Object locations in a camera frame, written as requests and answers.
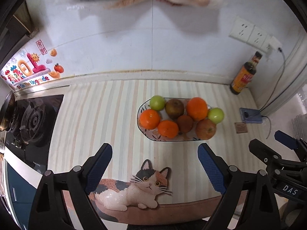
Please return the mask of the red yellow apple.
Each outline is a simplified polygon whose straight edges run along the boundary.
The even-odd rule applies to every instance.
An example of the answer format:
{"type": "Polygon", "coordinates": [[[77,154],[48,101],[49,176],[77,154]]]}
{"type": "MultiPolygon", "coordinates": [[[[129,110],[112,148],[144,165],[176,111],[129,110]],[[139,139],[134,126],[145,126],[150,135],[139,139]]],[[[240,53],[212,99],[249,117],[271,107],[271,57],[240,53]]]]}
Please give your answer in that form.
{"type": "Polygon", "coordinates": [[[203,119],[196,124],[195,132],[201,140],[209,140],[216,133],[216,124],[209,119],[203,119]]]}

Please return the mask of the small green apple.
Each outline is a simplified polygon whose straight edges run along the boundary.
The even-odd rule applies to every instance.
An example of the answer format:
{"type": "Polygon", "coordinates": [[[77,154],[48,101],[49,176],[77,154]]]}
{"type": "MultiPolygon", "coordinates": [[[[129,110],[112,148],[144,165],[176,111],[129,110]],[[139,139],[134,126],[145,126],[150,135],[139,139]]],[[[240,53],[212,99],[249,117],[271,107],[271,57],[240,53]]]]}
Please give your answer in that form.
{"type": "Polygon", "coordinates": [[[224,119],[224,112],[221,108],[212,108],[208,112],[208,119],[214,124],[219,124],[224,119]]]}

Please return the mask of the small dark orange fruit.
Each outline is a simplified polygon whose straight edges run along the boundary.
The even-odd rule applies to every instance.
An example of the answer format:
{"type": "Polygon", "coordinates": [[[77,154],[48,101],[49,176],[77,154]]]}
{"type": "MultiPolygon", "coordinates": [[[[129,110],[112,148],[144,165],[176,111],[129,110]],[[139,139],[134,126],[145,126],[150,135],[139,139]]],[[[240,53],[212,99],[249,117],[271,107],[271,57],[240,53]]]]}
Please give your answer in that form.
{"type": "Polygon", "coordinates": [[[188,133],[189,131],[192,130],[192,128],[194,126],[193,119],[188,115],[181,115],[177,119],[176,123],[178,125],[179,131],[182,132],[182,133],[188,133]]]}

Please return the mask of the large orange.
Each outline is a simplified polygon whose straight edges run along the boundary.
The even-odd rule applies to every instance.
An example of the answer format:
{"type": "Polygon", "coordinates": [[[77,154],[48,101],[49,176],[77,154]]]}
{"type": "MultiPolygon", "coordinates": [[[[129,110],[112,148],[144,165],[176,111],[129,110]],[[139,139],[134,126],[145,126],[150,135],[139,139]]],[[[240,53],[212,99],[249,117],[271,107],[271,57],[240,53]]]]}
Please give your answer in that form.
{"type": "Polygon", "coordinates": [[[200,97],[194,97],[187,102],[186,112],[195,122],[199,122],[208,115],[207,103],[200,97]]]}

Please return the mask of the dark red apple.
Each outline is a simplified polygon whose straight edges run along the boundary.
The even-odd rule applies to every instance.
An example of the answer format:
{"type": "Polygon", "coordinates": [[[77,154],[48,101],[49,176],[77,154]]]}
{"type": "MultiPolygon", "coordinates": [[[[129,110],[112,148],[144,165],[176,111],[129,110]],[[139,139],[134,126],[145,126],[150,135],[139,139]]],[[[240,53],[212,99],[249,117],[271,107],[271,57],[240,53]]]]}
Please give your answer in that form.
{"type": "Polygon", "coordinates": [[[184,104],[179,99],[171,99],[165,104],[165,111],[169,118],[176,120],[184,114],[184,104]]]}

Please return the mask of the large green apple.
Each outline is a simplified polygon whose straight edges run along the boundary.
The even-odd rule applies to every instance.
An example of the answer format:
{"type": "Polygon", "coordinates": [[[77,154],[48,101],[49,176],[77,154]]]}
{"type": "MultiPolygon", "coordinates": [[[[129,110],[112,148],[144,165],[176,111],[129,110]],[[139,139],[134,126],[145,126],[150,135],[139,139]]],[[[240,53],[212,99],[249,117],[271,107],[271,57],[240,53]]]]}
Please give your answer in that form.
{"type": "Polygon", "coordinates": [[[162,96],[155,95],[149,101],[149,106],[155,111],[161,111],[165,107],[165,99],[162,96]]]}

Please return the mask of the brown mat label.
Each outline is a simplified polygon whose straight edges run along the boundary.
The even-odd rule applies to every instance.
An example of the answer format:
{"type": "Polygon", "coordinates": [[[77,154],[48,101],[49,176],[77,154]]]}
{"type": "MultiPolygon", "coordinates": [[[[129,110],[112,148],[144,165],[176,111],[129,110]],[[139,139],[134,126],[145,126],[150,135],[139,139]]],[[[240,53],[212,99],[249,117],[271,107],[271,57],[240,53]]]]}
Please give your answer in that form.
{"type": "Polygon", "coordinates": [[[248,133],[247,124],[244,122],[235,122],[235,130],[237,134],[248,133]]]}

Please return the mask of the blue smartphone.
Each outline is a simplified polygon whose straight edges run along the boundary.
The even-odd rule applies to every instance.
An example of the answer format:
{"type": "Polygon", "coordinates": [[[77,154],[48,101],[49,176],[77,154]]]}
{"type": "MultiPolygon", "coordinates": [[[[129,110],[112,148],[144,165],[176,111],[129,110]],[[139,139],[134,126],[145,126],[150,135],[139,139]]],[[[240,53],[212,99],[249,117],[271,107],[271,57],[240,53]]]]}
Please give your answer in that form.
{"type": "Polygon", "coordinates": [[[240,108],[239,113],[241,121],[246,124],[261,124],[263,123],[262,115],[259,110],[251,108],[240,108]]]}

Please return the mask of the striped cat table mat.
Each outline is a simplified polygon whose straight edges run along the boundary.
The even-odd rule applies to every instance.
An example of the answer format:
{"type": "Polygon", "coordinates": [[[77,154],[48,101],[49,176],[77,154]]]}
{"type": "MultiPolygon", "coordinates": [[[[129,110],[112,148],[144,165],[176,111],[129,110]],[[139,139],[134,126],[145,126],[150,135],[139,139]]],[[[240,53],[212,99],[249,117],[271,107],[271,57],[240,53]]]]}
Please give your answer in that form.
{"type": "Polygon", "coordinates": [[[221,108],[224,120],[208,145],[229,165],[245,172],[263,168],[248,149],[252,139],[264,140],[261,125],[249,124],[246,133],[237,133],[240,108],[255,108],[249,90],[240,95],[227,85],[188,81],[103,81],[71,85],[55,90],[63,95],[48,157],[48,168],[55,173],[70,171],[94,155],[103,143],[112,146],[112,160],[105,178],[129,181],[144,160],[157,170],[171,168],[171,195],[157,196],[156,209],[129,207],[127,211],[106,210],[119,222],[163,224],[191,221],[211,215],[221,196],[211,185],[197,149],[199,141],[159,142],[147,138],[138,128],[137,112],[154,95],[165,98],[203,98],[209,106],[221,108]]]}

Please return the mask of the soy sauce bottle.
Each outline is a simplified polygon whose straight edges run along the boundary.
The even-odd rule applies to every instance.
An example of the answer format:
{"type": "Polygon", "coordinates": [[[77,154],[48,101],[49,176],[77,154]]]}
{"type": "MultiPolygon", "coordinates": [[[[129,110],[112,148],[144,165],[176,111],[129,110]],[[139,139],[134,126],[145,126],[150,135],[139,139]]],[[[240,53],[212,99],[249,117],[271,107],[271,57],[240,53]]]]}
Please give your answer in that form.
{"type": "Polygon", "coordinates": [[[230,84],[230,90],[233,94],[240,94],[242,90],[250,83],[257,72],[257,65],[262,58],[262,54],[256,51],[251,60],[245,62],[236,77],[230,84]]]}

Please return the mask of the black gas stove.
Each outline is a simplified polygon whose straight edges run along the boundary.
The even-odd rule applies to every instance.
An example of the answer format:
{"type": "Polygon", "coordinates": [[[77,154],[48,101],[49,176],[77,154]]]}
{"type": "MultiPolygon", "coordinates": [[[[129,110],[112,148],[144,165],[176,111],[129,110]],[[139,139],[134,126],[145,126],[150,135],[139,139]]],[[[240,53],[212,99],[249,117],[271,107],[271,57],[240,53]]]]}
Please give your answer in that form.
{"type": "Polygon", "coordinates": [[[47,170],[51,137],[64,96],[62,94],[15,100],[10,92],[1,108],[6,126],[4,145],[36,172],[47,170]]]}

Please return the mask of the fox pattern oval plate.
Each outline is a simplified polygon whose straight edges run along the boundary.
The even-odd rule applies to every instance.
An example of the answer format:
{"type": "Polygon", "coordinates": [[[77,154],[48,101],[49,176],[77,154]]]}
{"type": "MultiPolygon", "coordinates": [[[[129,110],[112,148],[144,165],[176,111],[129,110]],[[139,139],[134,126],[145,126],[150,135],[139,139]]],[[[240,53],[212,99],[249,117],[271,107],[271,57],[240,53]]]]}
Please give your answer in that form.
{"type": "Polygon", "coordinates": [[[152,108],[150,100],[138,109],[138,129],[149,140],[200,141],[216,134],[216,124],[209,119],[211,107],[203,98],[165,98],[164,101],[161,110],[152,108]]]}

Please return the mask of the white charger plug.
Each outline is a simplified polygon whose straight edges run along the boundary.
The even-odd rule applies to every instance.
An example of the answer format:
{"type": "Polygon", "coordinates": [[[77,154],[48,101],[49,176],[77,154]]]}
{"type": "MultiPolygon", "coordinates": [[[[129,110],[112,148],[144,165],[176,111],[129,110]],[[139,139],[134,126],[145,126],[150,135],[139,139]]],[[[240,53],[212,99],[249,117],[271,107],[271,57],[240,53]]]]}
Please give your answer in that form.
{"type": "Polygon", "coordinates": [[[280,53],[283,52],[281,42],[274,36],[270,38],[268,45],[269,45],[269,50],[268,50],[269,53],[272,53],[273,51],[277,51],[280,53]]]}

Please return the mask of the white wall socket strip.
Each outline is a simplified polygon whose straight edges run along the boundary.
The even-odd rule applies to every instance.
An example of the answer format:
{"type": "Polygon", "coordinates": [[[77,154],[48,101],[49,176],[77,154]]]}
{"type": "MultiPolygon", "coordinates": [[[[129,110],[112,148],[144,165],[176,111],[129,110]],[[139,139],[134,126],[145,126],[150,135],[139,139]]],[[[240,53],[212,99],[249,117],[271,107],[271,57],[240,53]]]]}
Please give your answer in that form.
{"type": "Polygon", "coordinates": [[[272,38],[266,31],[241,17],[236,17],[229,37],[268,53],[272,38]]]}

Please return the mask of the colourful wall sticker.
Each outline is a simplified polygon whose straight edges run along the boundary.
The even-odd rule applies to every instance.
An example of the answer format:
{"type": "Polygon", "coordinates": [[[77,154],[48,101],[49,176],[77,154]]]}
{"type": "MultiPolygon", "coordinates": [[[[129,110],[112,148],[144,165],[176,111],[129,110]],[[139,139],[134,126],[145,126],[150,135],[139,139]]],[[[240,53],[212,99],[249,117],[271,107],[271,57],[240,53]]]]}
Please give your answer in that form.
{"type": "Polygon", "coordinates": [[[55,47],[36,39],[21,47],[1,69],[1,80],[11,90],[19,91],[64,76],[64,66],[55,47]]]}

